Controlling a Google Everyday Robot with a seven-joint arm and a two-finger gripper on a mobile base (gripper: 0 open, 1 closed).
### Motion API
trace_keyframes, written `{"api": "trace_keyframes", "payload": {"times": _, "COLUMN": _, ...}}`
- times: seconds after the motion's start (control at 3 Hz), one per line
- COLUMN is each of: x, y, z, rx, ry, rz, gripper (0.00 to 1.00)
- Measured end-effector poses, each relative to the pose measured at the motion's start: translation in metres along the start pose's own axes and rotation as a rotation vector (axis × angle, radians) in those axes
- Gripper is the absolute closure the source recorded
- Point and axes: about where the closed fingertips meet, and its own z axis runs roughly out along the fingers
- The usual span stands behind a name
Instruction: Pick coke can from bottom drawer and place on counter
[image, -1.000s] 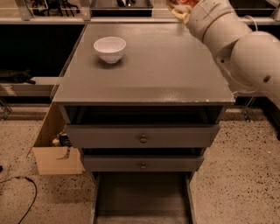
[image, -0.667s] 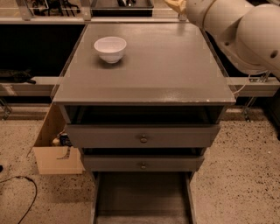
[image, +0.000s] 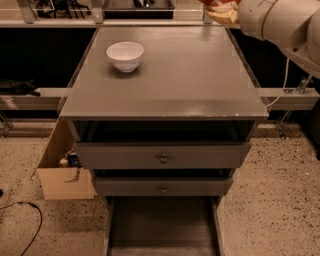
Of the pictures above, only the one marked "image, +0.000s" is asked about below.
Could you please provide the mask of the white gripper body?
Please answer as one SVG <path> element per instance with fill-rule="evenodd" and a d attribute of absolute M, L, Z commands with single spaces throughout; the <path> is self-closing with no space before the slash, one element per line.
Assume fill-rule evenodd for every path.
<path fill-rule="evenodd" d="M 254 38 L 263 37 L 265 20 L 277 0 L 241 0 L 238 21 L 242 32 Z"/>

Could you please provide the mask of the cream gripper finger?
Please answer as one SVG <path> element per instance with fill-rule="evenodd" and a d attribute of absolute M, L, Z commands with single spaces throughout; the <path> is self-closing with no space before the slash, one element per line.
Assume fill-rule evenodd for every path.
<path fill-rule="evenodd" d="M 238 24 L 239 4 L 228 3 L 219 6 L 204 6 L 205 13 L 219 24 Z"/>

